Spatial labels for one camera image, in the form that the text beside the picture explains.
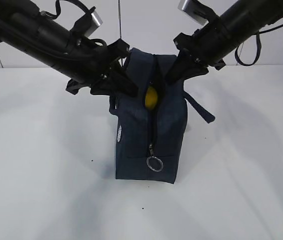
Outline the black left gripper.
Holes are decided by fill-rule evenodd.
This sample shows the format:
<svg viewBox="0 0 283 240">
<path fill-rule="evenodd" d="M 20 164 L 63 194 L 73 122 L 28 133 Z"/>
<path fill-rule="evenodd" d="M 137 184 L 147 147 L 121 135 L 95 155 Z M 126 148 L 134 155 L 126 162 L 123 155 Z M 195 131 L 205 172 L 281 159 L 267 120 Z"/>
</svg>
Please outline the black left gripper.
<svg viewBox="0 0 283 240">
<path fill-rule="evenodd" d="M 121 92 L 129 97 L 136 97 L 138 87 L 128 77 L 119 59 L 127 57 L 130 45 L 118 39 L 110 45 L 98 46 L 97 56 L 84 61 L 84 81 L 80 83 L 72 78 L 68 81 L 66 91 L 72 95 L 79 93 L 80 89 L 89 87 L 93 96 L 115 96 Z"/>
</svg>

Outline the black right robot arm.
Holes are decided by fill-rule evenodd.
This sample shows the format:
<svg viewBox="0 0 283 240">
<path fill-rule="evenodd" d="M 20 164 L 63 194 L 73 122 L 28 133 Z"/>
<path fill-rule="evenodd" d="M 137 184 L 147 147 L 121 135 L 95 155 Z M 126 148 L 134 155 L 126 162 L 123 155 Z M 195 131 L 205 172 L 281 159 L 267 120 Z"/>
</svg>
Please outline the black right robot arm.
<svg viewBox="0 0 283 240">
<path fill-rule="evenodd" d="M 219 71 L 225 56 L 283 18 L 283 0 L 238 0 L 222 15 L 198 0 L 181 0 L 178 9 L 202 28 L 173 40 L 179 54 L 165 77 L 168 84 L 206 75 L 209 67 Z"/>
</svg>

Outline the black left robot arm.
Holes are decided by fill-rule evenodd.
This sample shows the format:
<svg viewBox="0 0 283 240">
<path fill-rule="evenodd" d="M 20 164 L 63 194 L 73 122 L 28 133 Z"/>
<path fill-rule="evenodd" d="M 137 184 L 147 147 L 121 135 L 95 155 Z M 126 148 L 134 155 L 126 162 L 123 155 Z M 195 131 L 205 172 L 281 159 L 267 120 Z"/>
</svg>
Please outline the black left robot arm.
<svg viewBox="0 0 283 240">
<path fill-rule="evenodd" d="M 67 76 L 66 91 L 70 94 L 88 87 L 92 95 L 122 93 L 135 97 L 138 87 L 119 63 L 129 56 L 129 45 L 122 39 L 107 44 L 91 38 L 103 23 L 100 16 L 94 7 L 88 8 L 79 0 L 73 4 L 83 15 L 66 29 L 57 23 L 59 1 L 55 2 L 55 13 L 50 13 L 30 0 L 0 0 L 0 43 Z"/>
</svg>

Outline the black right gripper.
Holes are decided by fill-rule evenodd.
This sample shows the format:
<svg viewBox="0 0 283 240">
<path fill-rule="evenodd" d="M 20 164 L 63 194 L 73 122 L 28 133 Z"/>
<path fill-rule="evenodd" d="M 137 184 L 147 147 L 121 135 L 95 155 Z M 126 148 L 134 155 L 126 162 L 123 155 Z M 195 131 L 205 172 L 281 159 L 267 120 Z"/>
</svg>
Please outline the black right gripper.
<svg viewBox="0 0 283 240">
<path fill-rule="evenodd" d="M 174 38 L 173 42 L 180 52 L 165 76 L 168 84 L 204 76 L 209 73 L 208 66 L 218 71 L 226 66 L 223 59 L 212 60 L 204 52 L 204 47 L 197 41 L 200 31 L 201 29 L 197 29 L 192 35 L 181 32 Z"/>
</svg>

